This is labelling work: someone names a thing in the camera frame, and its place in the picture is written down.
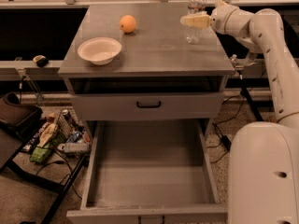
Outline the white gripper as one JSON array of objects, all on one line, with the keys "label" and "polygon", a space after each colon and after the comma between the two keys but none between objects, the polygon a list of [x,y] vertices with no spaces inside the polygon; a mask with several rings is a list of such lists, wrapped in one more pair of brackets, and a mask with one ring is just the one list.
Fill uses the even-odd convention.
[{"label": "white gripper", "polygon": [[248,35],[249,22],[252,17],[252,12],[227,4],[222,0],[216,0],[211,19],[206,11],[200,11],[182,16],[180,23],[198,29],[206,29],[211,23],[212,29],[222,35]]}]

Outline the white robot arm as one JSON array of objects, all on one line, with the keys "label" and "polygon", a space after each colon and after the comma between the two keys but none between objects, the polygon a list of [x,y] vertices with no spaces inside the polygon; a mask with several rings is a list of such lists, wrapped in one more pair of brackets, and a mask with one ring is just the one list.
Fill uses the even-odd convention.
[{"label": "white robot arm", "polygon": [[228,224],[299,224],[299,67],[273,9],[256,13],[222,0],[210,15],[180,23],[230,35],[264,57],[276,122],[258,121],[235,135],[228,171]]}]

